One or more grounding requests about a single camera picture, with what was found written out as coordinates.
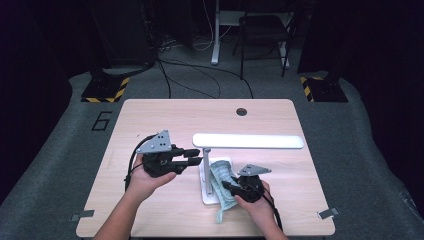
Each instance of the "lamp base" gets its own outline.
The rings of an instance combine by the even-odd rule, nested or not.
[[[219,158],[209,158],[209,166],[219,160],[230,162],[231,169],[233,169],[233,163],[229,157],[219,157]],[[212,193],[207,193],[206,191],[206,180],[205,180],[205,170],[203,168],[203,161],[199,164],[199,174],[200,174],[200,186],[202,189],[202,200],[205,205],[219,204],[219,198],[216,192],[212,189]]]

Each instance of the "desk leg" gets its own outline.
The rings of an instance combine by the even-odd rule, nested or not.
[[[216,0],[216,8],[215,8],[215,42],[213,45],[213,52],[212,52],[212,65],[218,65],[218,59],[219,59],[219,0]]]

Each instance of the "black cable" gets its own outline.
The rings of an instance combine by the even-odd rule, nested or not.
[[[246,85],[247,85],[247,87],[249,89],[249,92],[250,92],[250,96],[251,96],[252,99],[254,99],[253,93],[252,93],[252,88],[250,87],[249,82],[247,82],[247,80],[244,77],[243,78],[240,77],[240,75],[238,75],[237,73],[234,73],[234,72],[231,72],[231,71],[228,71],[228,70],[224,70],[224,69],[214,68],[214,67],[201,66],[201,65],[195,65],[195,64],[181,64],[181,63],[169,62],[169,61],[166,61],[166,60],[163,60],[163,59],[159,59],[159,60],[161,62],[168,63],[168,64],[173,64],[173,65],[206,68],[206,69],[211,69],[211,70],[215,70],[215,71],[221,71],[221,72],[225,72],[225,73],[229,73],[229,74],[235,75],[235,76],[239,77],[242,81],[244,81],[246,83]]]
[[[267,193],[269,194],[269,196],[271,197],[271,200],[269,200],[265,194],[262,194],[262,197],[269,203],[269,205],[273,208],[274,210],[274,215],[275,215],[275,219],[277,220],[277,224],[278,227],[280,227],[281,230],[283,230],[283,224],[281,223],[281,217],[280,217],[280,213],[278,212],[278,209],[275,207],[274,204],[274,198],[271,196],[271,193],[268,191],[268,189],[264,188],[265,191],[267,191]]]
[[[131,173],[134,171],[134,169],[135,169],[135,168],[137,168],[137,167],[139,167],[139,166],[141,166],[141,165],[143,164],[143,163],[141,163],[141,164],[139,164],[139,165],[135,166],[134,168],[132,167],[132,166],[133,166],[134,157],[135,157],[135,154],[136,154],[137,149],[138,149],[138,148],[140,148],[140,146],[141,146],[141,145],[143,145],[146,141],[148,141],[148,140],[152,139],[152,138],[153,138],[153,137],[155,137],[156,135],[157,135],[157,134],[147,136],[145,139],[141,140],[141,142],[140,142],[140,143],[138,143],[138,144],[137,144],[137,146],[134,148],[134,151],[133,151],[133,152],[132,152],[132,154],[131,154],[130,163],[129,163],[129,165],[128,165],[128,172],[127,172],[127,176],[126,176],[126,177],[125,177],[125,179],[124,179],[124,181],[125,181],[125,191],[127,191],[128,186],[130,185],[130,181],[131,181]]]
[[[182,84],[180,84],[180,83],[177,83],[177,82],[175,82],[175,81],[173,81],[174,83],[176,83],[176,84],[178,84],[178,85],[180,85],[180,86],[182,86],[182,87],[184,87],[184,88],[187,88],[187,89],[189,89],[189,90],[192,90],[192,91],[195,91],[195,92],[198,92],[198,93],[201,93],[201,94],[204,94],[204,95],[206,95],[206,96],[209,96],[210,98],[213,98],[213,99],[219,99],[220,97],[221,97],[221,85],[219,84],[219,82],[214,78],[214,77],[212,77],[211,75],[209,75],[208,73],[206,73],[205,71],[202,71],[202,70],[200,70],[200,69],[197,69],[196,67],[193,67],[193,66],[190,66],[190,64],[188,64],[188,63],[186,63],[186,62],[183,62],[183,61],[180,61],[180,60],[171,60],[171,61],[177,61],[177,62],[180,62],[180,63],[182,63],[183,64],[183,66],[189,66],[189,67],[191,67],[191,68],[193,68],[194,70],[197,70],[197,71],[199,71],[199,72],[201,72],[201,73],[203,73],[203,74],[205,74],[206,76],[208,76],[209,78],[211,78],[215,83],[216,83],[216,85],[218,86],[218,97],[213,97],[213,96],[211,96],[211,95],[209,95],[209,94],[207,94],[207,93],[205,93],[205,92],[202,92],[202,91],[199,91],[199,90],[196,90],[196,89],[192,89],[192,88],[189,88],[189,87],[187,87],[187,86],[184,86],[184,85],[182,85]]]
[[[168,85],[168,98],[171,99],[171,85],[169,84],[169,77],[166,75],[165,68],[162,65],[161,61],[157,61],[159,63],[159,68],[162,71],[163,76],[165,77],[166,84]]]

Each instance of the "chair leg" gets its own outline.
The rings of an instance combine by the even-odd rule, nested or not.
[[[244,65],[244,36],[241,38],[241,64],[240,64],[240,79],[243,79],[243,65]]]
[[[286,65],[287,65],[287,58],[289,56],[289,48],[286,48],[286,54],[284,56],[284,63],[283,63],[283,73],[281,74],[281,77],[284,77],[284,73],[286,72]]]
[[[240,41],[240,36],[237,38],[236,45],[234,45],[233,55],[236,54],[236,50],[237,50],[239,41]]]

